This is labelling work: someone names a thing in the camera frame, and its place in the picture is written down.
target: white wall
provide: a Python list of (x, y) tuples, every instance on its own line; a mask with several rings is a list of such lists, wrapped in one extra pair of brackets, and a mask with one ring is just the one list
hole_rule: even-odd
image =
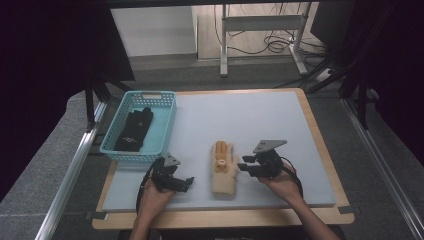
[(191, 6), (111, 11), (128, 57), (196, 53)]

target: person's left hand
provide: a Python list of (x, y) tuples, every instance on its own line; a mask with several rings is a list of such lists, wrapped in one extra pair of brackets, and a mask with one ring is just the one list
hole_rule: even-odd
[(144, 185), (143, 196), (140, 200), (139, 217), (153, 220), (171, 200), (175, 191), (159, 192), (151, 179)]

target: beige glove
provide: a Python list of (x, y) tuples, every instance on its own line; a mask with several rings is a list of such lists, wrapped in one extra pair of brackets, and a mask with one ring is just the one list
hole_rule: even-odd
[(212, 146), (212, 192), (234, 196), (238, 173), (238, 157), (232, 155), (233, 145), (217, 141)]

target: black glove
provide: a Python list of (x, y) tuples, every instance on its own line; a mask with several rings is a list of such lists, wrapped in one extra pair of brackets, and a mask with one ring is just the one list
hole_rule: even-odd
[(125, 127), (115, 143), (115, 151), (138, 152), (152, 123), (153, 112), (145, 107), (142, 112), (128, 113)]

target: teal plastic basket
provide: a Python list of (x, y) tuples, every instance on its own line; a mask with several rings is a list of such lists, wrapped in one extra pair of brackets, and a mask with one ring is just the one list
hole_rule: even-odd
[[(153, 162), (168, 152), (169, 138), (174, 124), (176, 94), (169, 91), (128, 91), (100, 145), (100, 152), (113, 160)], [(115, 143), (125, 127), (128, 113), (150, 107), (153, 120), (138, 152), (115, 151)]]

